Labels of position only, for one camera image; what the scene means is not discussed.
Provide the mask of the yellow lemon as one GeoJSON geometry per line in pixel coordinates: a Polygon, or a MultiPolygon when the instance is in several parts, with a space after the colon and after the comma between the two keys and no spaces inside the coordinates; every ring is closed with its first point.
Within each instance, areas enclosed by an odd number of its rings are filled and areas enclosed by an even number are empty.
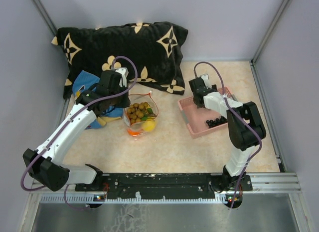
{"type": "Polygon", "coordinates": [[[145,132],[151,132],[155,129],[157,122],[155,120],[146,121],[141,125],[141,128],[145,132]]]}

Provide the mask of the brown longan bunch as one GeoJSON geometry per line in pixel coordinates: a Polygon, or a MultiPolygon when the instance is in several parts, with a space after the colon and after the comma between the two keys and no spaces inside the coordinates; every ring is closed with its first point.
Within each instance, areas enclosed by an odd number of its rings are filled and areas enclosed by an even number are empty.
{"type": "Polygon", "coordinates": [[[152,107],[147,102],[134,103],[126,110],[130,124],[153,120],[157,117],[152,107]]]}

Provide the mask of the dark blue grapes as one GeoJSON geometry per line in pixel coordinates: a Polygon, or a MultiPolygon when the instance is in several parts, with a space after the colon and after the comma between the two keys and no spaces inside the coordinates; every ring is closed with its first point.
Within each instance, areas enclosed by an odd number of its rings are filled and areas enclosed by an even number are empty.
{"type": "Polygon", "coordinates": [[[226,124],[228,121],[225,117],[221,116],[219,118],[216,118],[214,120],[206,120],[205,123],[209,128],[214,128],[223,124],[226,124]]]}

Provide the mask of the orange persimmon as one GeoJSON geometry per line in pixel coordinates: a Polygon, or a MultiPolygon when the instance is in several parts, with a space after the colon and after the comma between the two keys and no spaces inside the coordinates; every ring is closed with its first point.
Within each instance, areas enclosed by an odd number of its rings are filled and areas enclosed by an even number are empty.
{"type": "Polygon", "coordinates": [[[141,131],[133,131],[131,129],[127,129],[127,133],[132,137],[138,137],[142,134],[141,131]]]}

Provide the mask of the blue Pikachu cloth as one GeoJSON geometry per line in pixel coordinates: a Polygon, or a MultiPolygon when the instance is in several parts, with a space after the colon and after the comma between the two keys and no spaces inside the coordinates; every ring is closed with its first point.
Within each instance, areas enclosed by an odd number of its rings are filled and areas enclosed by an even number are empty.
{"type": "MultiPolygon", "coordinates": [[[[98,76],[82,70],[73,82],[72,94],[74,99],[77,99],[84,90],[89,89],[90,86],[99,81],[100,78],[98,76]]],[[[109,107],[94,122],[87,126],[86,129],[100,129],[107,123],[121,119],[122,116],[123,110],[121,108],[109,107]]]]}

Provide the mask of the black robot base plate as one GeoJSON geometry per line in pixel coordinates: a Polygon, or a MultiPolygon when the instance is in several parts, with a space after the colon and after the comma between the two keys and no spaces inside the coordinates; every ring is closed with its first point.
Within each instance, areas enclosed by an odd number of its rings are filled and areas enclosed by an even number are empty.
{"type": "Polygon", "coordinates": [[[223,173],[99,174],[92,184],[77,184],[77,192],[105,192],[108,199],[213,199],[235,189],[239,176],[223,173]]]}

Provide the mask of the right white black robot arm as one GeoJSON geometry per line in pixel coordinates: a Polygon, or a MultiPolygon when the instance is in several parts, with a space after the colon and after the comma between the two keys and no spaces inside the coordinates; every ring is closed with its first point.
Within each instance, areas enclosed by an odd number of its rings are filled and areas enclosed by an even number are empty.
{"type": "Polygon", "coordinates": [[[262,148],[266,129],[254,102],[241,103],[228,97],[225,87],[219,91],[207,75],[189,81],[193,101],[198,108],[215,111],[226,119],[232,143],[229,161],[223,168],[217,185],[219,192],[239,190],[242,177],[252,157],[262,148]]]}

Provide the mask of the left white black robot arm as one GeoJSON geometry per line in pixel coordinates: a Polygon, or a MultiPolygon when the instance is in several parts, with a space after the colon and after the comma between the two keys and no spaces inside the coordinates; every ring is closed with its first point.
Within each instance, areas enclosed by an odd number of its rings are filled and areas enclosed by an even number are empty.
{"type": "Polygon", "coordinates": [[[102,188],[104,179],[97,168],[65,165],[63,160],[81,133],[109,107],[128,106],[127,76],[126,68],[104,71],[97,83],[80,93],[53,134],[35,150],[24,152],[26,171],[32,178],[53,192],[71,184],[86,184],[95,191],[102,188]]]}

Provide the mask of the black floral plush pillow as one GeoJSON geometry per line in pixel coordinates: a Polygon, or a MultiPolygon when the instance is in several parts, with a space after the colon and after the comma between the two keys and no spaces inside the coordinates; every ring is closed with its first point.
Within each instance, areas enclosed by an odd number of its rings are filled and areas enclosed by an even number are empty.
{"type": "Polygon", "coordinates": [[[70,97],[82,71],[100,77],[102,72],[120,67],[128,69],[129,82],[183,95],[181,46],[187,35],[187,29],[167,21],[96,29],[61,27],[51,43],[62,49],[68,63],[63,97],[70,97]]]}

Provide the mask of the clear orange zip top bag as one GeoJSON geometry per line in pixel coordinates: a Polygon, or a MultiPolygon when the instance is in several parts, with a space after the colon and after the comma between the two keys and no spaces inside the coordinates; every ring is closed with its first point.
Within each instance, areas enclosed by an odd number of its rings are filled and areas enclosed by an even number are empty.
{"type": "Polygon", "coordinates": [[[123,110],[123,121],[127,133],[139,137],[152,132],[157,126],[159,109],[152,98],[152,91],[147,94],[129,95],[130,104],[123,110]]]}

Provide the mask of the aluminium frame rail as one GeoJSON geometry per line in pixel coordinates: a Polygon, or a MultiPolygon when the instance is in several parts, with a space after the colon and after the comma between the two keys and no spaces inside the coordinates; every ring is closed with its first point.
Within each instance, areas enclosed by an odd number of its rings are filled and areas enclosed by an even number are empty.
{"type": "Polygon", "coordinates": [[[99,174],[90,185],[76,184],[53,192],[41,189],[30,198],[43,203],[75,204],[225,204],[237,208],[248,194],[299,193],[294,173],[248,173],[240,184],[222,184],[220,173],[99,174]]]}

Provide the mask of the pink plastic basket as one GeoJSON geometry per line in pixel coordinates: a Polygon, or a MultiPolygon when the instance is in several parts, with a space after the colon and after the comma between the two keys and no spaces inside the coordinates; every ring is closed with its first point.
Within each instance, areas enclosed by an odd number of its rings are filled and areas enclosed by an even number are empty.
{"type": "Polygon", "coordinates": [[[226,87],[225,89],[219,88],[216,92],[204,96],[204,108],[197,108],[192,96],[179,100],[178,106],[191,137],[195,139],[226,128],[227,123],[209,128],[205,121],[214,120],[221,116],[227,119],[228,107],[238,108],[243,106],[243,103],[234,100],[226,87]]]}

